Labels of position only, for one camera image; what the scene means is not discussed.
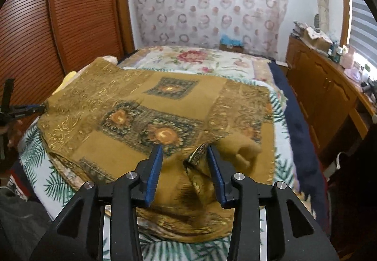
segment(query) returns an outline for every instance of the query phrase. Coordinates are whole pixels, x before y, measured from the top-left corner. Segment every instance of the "metal screw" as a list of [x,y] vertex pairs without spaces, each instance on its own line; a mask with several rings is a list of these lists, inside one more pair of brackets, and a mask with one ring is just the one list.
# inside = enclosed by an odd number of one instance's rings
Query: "metal screw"
[[235,173],[233,175],[234,178],[236,178],[237,180],[244,180],[245,179],[245,175],[242,174],[242,173]]
[[94,187],[93,181],[87,181],[87,182],[84,183],[84,188],[91,189],[92,187]]
[[286,184],[284,181],[278,181],[278,182],[276,183],[276,186],[277,186],[279,189],[281,189],[281,190],[284,190],[284,189],[287,188],[287,184]]
[[138,175],[137,175],[136,172],[128,172],[128,173],[126,174],[126,177],[127,177],[128,179],[135,179],[137,176],[138,176]]

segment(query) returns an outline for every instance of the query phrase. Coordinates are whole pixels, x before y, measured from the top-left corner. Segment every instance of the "brown patterned cloth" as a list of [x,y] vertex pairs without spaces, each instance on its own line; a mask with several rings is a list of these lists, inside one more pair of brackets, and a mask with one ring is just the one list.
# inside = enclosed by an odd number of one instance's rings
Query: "brown patterned cloth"
[[38,121],[46,150],[52,162],[84,181],[114,181],[146,159],[154,143],[163,145],[154,202],[138,216],[171,240],[210,241],[232,229],[233,211],[216,202],[205,160],[194,169],[183,165],[203,143],[214,142],[223,159],[255,181],[272,181],[267,88],[215,76],[122,70],[98,58],[46,104]]

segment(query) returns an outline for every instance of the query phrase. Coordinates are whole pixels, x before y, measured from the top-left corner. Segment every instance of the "wooden sliding door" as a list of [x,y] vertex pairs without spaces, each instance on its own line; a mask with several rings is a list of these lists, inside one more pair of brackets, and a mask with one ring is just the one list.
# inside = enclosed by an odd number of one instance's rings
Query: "wooden sliding door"
[[52,30],[66,71],[96,57],[123,56],[115,0],[48,0]]
[[[42,103],[64,78],[47,0],[6,0],[0,9],[0,99],[11,77],[12,105]],[[31,120],[24,120],[25,127]]]
[[119,26],[121,29],[123,47],[126,53],[135,51],[128,0],[116,0],[118,6]]

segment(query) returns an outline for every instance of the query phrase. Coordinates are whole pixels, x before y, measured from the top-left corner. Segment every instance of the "window blind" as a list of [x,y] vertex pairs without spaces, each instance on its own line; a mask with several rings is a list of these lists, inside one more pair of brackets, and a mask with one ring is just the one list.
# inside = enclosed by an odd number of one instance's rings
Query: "window blind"
[[352,0],[349,44],[377,67],[377,22],[364,0]]

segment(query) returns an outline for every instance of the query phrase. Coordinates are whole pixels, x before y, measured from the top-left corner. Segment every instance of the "gray cloth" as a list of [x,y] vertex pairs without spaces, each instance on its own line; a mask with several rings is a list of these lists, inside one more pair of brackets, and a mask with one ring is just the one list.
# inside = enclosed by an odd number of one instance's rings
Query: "gray cloth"
[[0,189],[0,231],[21,260],[29,260],[50,224],[42,204],[22,200],[7,188]]

